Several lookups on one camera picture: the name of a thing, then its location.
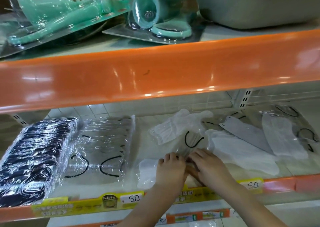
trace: orange shelf edge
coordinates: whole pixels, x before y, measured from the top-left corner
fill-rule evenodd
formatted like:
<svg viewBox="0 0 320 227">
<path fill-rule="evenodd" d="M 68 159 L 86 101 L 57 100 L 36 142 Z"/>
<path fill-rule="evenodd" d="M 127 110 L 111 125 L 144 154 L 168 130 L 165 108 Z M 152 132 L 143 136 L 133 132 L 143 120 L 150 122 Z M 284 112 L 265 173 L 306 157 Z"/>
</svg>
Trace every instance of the orange shelf edge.
<svg viewBox="0 0 320 227">
<path fill-rule="evenodd" d="M 320 30 L 0 62 L 0 113 L 320 79 Z"/>
<path fill-rule="evenodd" d="M 320 174 L 264 179 L 263 185 L 263 193 L 280 193 L 288 191 L 304 193 L 318 190 L 320 190 Z M 198 218 L 202 219 L 202 212 L 196 212 L 195 214 L 197 214 Z M 32 218 L 35 218 L 35 215 L 30 206 L 0 208 L 0 223 Z"/>
</svg>

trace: person's left hand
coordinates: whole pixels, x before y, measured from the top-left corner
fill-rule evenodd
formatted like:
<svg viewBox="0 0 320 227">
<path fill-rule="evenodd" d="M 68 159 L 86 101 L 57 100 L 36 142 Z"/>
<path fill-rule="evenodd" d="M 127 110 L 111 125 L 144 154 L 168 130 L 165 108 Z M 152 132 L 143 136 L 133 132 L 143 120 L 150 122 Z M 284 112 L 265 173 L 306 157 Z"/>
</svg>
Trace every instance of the person's left hand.
<svg viewBox="0 0 320 227">
<path fill-rule="evenodd" d="M 166 194 L 172 193 L 174 198 L 178 197 L 188 176 L 185 170 L 186 162 L 182 156 L 177 158 L 174 152 L 166 154 L 158 162 L 154 186 Z"/>
</svg>

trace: forearm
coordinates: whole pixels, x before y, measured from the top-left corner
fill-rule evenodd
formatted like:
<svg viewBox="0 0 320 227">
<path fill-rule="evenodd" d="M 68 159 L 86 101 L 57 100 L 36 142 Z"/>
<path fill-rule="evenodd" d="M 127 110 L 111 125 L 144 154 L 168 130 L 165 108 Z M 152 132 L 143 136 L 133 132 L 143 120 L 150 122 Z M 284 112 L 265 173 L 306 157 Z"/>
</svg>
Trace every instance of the forearm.
<svg viewBox="0 0 320 227">
<path fill-rule="evenodd" d="M 248 227 L 286 227 L 244 186 L 235 184 L 232 189 L 224 193 L 222 197 L 234 208 Z"/>
<path fill-rule="evenodd" d="M 154 185 L 118 227 L 154 227 L 174 199 L 168 189 Z"/>
</svg>

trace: gray plastic bin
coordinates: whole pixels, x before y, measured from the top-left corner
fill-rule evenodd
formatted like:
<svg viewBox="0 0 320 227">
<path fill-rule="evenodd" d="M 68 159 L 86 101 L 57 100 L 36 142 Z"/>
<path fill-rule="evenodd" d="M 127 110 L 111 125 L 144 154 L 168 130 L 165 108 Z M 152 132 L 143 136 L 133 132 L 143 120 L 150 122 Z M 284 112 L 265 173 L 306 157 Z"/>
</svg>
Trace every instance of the gray plastic bin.
<svg viewBox="0 0 320 227">
<path fill-rule="evenodd" d="M 238 29 L 301 23 L 320 17 L 320 0 L 197 0 L 201 15 Z"/>
</svg>

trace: stack of black packages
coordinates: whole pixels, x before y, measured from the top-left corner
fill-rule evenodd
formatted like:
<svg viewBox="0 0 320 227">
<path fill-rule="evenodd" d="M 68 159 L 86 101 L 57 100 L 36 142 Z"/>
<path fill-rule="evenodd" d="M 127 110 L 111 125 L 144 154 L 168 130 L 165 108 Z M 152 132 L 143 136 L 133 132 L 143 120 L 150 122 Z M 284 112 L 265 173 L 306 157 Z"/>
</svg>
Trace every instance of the stack of black packages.
<svg viewBox="0 0 320 227">
<path fill-rule="evenodd" d="M 0 161 L 0 207 L 48 196 L 66 169 L 80 125 L 76 118 L 43 120 L 20 132 Z"/>
</svg>

